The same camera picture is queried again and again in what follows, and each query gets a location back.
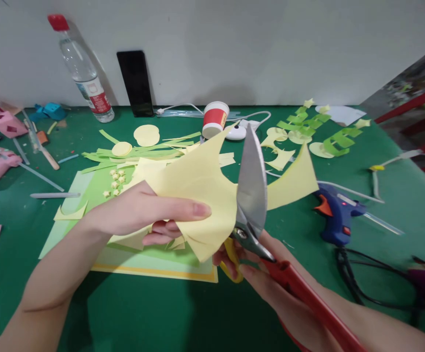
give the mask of scissors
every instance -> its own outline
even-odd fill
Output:
[[[239,272],[239,259],[233,243],[233,239],[235,239],[244,249],[258,255],[268,269],[271,278],[312,310],[315,317],[328,329],[345,352],[366,351],[357,337],[304,280],[292,264],[288,261],[277,260],[260,244],[258,239],[264,229],[267,206],[268,195],[263,154],[256,133],[248,125],[238,177],[236,222],[230,237],[225,241],[229,258],[237,266],[237,272]],[[223,262],[221,267],[231,278]],[[239,278],[234,281],[239,282],[242,279],[243,277],[239,272]],[[281,324],[300,349],[308,351],[292,337],[282,322]]]

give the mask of red scissor handle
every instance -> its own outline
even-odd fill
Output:
[[[268,269],[271,277],[283,289],[296,296],[312,310],[315,316],[330,331],[344,352],[366,352],[366,349],[360,344],[358,338],[288,261],[275,263],[269,262],[266,259],[261,259],[261,261]],[[289,331],[285,327],[284,329],[295,341]]]

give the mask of scissor blade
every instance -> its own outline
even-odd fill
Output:
[[[238,176],[237,223],[249,224],[258,238],[263,231],[268,207],[266,173],[260,142],[248,125]]]

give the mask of bottle label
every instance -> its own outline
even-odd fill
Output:
[[[93,113],[105,113],[111,109],[111,104],[98,77],[87,82],[75,82],[75,84]]]

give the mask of blue glue gun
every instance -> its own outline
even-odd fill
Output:
[[[320,183],[320,189],[313,194],[321,200],[315,207],[326,217],[326,227],[321,233],[324,241],[344,247],[351,240],[351,218],[364,215],[365,205],[349,199],[335,187]]]

